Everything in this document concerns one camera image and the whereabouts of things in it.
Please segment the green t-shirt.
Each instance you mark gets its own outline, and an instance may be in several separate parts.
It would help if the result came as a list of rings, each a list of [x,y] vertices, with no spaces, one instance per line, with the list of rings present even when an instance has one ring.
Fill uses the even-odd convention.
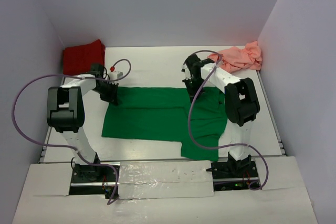
[[[190,107],[185,88],[119,87],[118,105],[109,104],[101,135],[180,142],[181,156],[216,162],[218,150],[200,148],[190,138],[187,125]],[[206,147],[217,147],[226,124],[224,94],[216,87],[205,87],[192,111],[194,139]]]

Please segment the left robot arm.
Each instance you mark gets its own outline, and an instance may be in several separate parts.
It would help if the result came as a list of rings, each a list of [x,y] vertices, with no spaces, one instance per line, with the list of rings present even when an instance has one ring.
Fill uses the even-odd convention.
[[[66,85],[51,87],[47,97],[47,123],[60,133],[72,150],[75,162],[86,166],[84,175],[90,181],[102,177],[103,169],[96,151],[84,132],[85,107],[83,96],[90,91],[100,95],[104,102],[117,105],[118,84],[104,79],[105,67],[93,63],[89,72],[80,74]]]

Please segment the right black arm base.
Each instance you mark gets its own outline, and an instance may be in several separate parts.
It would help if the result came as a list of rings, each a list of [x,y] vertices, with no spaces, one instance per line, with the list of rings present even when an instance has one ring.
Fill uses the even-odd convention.
[[[213,162],[206,169],[212,174],[214,191],[249,190],[260,186],[254,161],[238,172],[230,172],[228,162]]]

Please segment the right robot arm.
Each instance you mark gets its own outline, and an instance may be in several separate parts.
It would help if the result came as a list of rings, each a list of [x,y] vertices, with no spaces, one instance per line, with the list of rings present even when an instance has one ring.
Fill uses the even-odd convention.
[[[250,134],[253,121],[260,111],[259,100],[251,78],[242,79],[222,69],[220,60],[201,60],[197,53],[188,56],[183,62],[182,72],[191,100],[188,113],[188,133],[194,144],[205,150],[229,148],[228,171],[233,177],[240,177],[251,163],[251,155],[246,149],[250,147]],[[230,143],[219,147],[206,147],[197,143],[192,135],[191,117],[195,102],[209,82],[224,94],[225,113],[228,118],[226,127],[231,130]]]

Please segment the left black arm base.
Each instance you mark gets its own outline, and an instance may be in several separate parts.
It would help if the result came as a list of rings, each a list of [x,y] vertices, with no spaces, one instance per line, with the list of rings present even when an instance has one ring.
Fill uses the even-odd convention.
[[[69,195],[104,195],[109,199],[116,184],[116,172],[106,166],[72,165]]]

